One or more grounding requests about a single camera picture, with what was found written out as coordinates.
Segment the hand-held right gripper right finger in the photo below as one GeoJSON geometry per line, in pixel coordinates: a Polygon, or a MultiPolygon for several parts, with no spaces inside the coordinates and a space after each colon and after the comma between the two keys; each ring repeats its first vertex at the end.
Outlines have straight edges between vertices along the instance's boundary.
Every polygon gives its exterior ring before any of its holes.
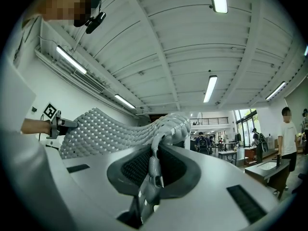
{"type": "Polygon", "coordinates": [[[201,169],[192,159],[167,147],[158,146],[164,187],[161,199],[182,198],[192,191],[201,178],[201,169]]]}

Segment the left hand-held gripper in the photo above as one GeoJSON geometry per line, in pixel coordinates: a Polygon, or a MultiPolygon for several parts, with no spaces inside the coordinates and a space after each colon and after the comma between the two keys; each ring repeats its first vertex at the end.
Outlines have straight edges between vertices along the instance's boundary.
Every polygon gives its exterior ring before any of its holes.
{"type": "Polygon", "coordinates": [[[78,122],[61,119],[62,112],[58,110],[51,102],[47,104],[42,114],[50,122],[51,125],[47,139],[56,139],[59,136],[60,125],[66,128],[78,127],[78,122]]]}

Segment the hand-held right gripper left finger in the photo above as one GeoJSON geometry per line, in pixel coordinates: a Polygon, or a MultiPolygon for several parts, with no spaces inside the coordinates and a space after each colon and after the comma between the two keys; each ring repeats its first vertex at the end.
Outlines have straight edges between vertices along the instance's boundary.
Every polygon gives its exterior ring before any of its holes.
{"type": "Polygon", "coordinates": [[[109,182],[121,194],[137,194],[148,174],[151,156],[151,146],[144,145],[114,161],[107,169],[109,182]]]}

